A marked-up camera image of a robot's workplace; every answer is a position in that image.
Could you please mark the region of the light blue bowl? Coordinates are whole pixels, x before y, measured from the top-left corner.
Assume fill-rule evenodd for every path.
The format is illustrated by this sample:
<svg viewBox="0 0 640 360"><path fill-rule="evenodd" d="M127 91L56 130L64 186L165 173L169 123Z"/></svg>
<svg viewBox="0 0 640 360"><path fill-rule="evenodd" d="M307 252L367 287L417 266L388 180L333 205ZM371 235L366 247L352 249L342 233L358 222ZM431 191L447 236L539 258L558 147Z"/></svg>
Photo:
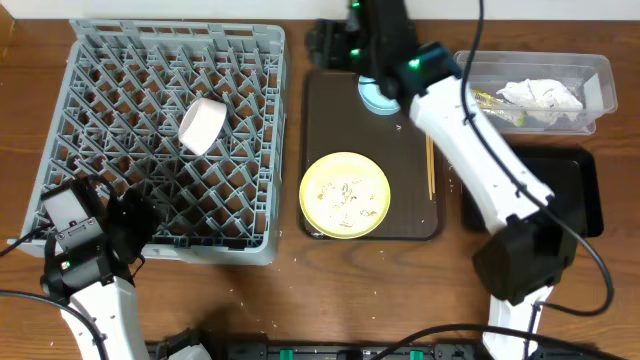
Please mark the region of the light blue bowl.
<svg viewBox="0 0 640 360"><path fill-rule="evenodd" d="M365 107L372 113L380 116L393 115L400 111L401 107L396 100L385 97L373 78L360 76L358 79L358 92Z"/></svg>

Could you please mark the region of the green yellow snack wrapper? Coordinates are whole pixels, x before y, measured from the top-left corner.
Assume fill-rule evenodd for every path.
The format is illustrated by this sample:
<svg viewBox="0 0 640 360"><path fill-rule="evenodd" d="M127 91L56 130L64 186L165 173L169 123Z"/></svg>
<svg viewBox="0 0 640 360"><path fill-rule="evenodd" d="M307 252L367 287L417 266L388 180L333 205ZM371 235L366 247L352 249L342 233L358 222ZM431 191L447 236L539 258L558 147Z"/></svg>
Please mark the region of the green yellow snack wrapper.
<svg viewBox="0 0 640 360"><path fill-rule="evenodd" d="M473 89L472 94L479 107L488 115L507 121L517 128L526 125L525 112L518 105L480 90Z"/></svg>

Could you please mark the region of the white tissue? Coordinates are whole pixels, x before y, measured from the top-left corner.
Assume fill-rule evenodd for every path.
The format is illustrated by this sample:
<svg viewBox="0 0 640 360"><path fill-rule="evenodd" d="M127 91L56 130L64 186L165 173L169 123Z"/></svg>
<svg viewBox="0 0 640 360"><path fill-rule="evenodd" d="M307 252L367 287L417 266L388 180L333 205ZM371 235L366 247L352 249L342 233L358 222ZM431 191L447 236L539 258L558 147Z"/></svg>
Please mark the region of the white tissue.
<svg viewBox="0 0 640 360"><path fill-rule="evenodd" d="M529 116L549 126L562 117L567 117L573 122L577 113L583 109L583 104L566 86L552 79L508 82L496 94L525 109Z"/></svg>

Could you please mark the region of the white pink bowl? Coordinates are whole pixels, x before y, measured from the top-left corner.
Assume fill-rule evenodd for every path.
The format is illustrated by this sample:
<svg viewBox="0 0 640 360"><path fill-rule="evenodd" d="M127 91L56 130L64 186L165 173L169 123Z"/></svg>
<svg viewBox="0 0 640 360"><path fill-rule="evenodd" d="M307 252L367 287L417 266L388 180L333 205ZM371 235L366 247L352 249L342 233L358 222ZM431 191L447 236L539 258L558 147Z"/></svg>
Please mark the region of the white pink bowl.
<svg viewBox="0 0 640 360"><path fill-rule="evenodd" d="M201 98L182 118L178 138L196 156L204 155L216 141L227 115L224 103Z"/></svg>

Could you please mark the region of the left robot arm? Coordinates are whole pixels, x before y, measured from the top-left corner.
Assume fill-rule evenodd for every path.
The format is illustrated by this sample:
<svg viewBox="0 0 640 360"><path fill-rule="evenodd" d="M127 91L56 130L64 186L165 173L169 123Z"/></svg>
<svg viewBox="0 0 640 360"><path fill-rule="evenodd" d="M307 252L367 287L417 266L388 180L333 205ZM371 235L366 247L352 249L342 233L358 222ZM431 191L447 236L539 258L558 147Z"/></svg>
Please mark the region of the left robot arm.
<svg viewBox="0 0 640 360"><path fill-rule="evenodd" d="M84 359L147 359L139 325L135 273L161 219L136 189L118 196L103 177L88 175L44 193L54 233L44 248L41 286Z"/></svg>

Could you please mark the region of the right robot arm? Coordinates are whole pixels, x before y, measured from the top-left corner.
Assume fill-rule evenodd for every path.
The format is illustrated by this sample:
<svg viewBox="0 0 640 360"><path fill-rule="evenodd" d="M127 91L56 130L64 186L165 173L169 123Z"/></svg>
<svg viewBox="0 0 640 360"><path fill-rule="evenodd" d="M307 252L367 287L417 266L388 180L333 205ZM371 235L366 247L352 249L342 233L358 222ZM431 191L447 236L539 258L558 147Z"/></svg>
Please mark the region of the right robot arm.
<svg viewBox="0 0 640 360"><path fill-rule="evenodd" d="M346 19L317 20L307 47L321 68L372 79L453 166L491 235L473 257L492 295L484 346L495 359L527 358L533 344L546 342L536 312L572 264L580 237L555 214L551 189L479 108L468 71L440 43L419 44L401 1L353 1Z"/></svg>

